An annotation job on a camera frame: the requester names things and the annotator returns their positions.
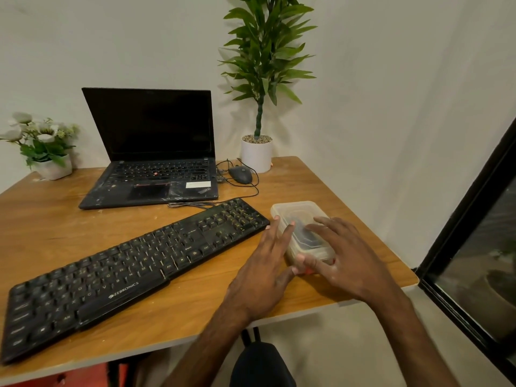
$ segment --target cable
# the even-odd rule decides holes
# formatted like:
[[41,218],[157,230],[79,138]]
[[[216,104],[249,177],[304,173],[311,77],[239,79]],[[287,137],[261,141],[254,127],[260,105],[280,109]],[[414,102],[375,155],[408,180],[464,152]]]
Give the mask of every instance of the cable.
[[[204,210],[208,210],[214,206],[218,206],[220,204],[223,204],[223,203],[226,203],[228,201],[231,201],[231,200],[234,200],[235,198],[250,198],[250,197],[254,197],[254,196],[257,196],[258,194],[260,194],[260,191],[259,189],[257,188],[257,186],[260,184],[260,177],[258,175],[258,173],[251,167],[247,166],[244,162],[242,162],[242,160],[240,160],[240,158],[237,157],[237,160],[245,167],[249,168],[251,171],[253,171],[255,174],[256,174],[256,183],[255,184],[250,184],[250,185],[236,185],[234,183],[231,183],[230,180],[232,178],[227,178],[225,176],[223,176],[224,173],[228,172],[229,171],[229,168],[230,168],[230,165],[231,167],[235,167],[234,164],[229,160],[229,159],[226,159],[220,163],[218,163],[215,168],[217,169],[217,173],[219,174],[219,176],[223,177],[224,178],[224,182],[230,184],[231,186],[235,186],[235,187],[254,187],[256,189],[256,193],[253,194],[253,195],[242,195],[242,196],[239,196],[239,197],[234,197],[234,198],[231,198],[229,200],[225,200],[225,201],[216,201],[216,202],[210,202],[210,201],[198,201],[198,202],[195,202],[195,201],[192,201],[192,202],[170,202],[168,204],[168,207],[169,208],[181,208],[181,207],[184,207],[184,206],[191,206],[191,207],[195,207],[195,208],[199,208],[199,209],[204,209]],[[227,170],[221,170],[219,169],[219,165],[223,164],[223,163],[228,163],[228,169]]]

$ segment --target transparent plastic box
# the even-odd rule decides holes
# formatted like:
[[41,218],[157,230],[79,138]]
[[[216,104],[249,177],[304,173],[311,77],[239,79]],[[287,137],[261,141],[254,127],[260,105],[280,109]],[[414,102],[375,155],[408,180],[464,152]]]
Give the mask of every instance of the transparent plastic box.
[[278,236],[280,236],[287,225],[292,221],[296,223],[296,228],[292,234],[292,240],[288,245],[287,257],[292,265],[296,266],[300,273],[313,273],[305,266],[296,261],[296,255],[312,254],[317,259],[332,265],[335,252],[332,247],[319,235],[305,229],[307,224],[316,224],[315,216],[328,217],[316,203],[312,201],[289,202],[285,204],[274,204],[270,209],[273,218],[280,216]]

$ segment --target zebronics logo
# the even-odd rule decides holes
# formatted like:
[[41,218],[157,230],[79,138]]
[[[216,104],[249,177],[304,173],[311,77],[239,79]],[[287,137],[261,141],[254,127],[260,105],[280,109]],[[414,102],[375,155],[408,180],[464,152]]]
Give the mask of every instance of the zebronics logo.
[[131,284],[129,286],[126,286],[124,289],[119,290],[118,292],[113,293],[112,295],[109,295],[110,299],[113,299],[113,297],[118,296],[120,293],[125,292],[126,290],[132,288],[133,286],[137,286],[139,282],[135,282],[134,284]]

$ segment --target computer mouse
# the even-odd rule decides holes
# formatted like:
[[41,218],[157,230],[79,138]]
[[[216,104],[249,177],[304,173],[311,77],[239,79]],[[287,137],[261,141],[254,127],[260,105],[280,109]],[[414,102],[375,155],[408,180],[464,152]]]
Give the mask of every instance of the computer mouse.
[[248,185],[249,183],[253,183],[253,174],[248,167],[245,166],[235,166],[229,169],[229,175],[231,178],[236,180],[238,183],[242,183],[243,185]]

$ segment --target person's right hand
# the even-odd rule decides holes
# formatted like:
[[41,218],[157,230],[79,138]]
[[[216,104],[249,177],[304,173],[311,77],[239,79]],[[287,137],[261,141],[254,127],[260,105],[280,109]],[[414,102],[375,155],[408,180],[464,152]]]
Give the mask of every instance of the person's right hand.
[[300,263],[370,306],[400,292],[384,263],[353,224],[338,217],[314,217],[314,220],[323,225],[308,224],[306,229],[330,244],[335,250],[335,263],[329,266],[312,255],[298,254],[296,259]]

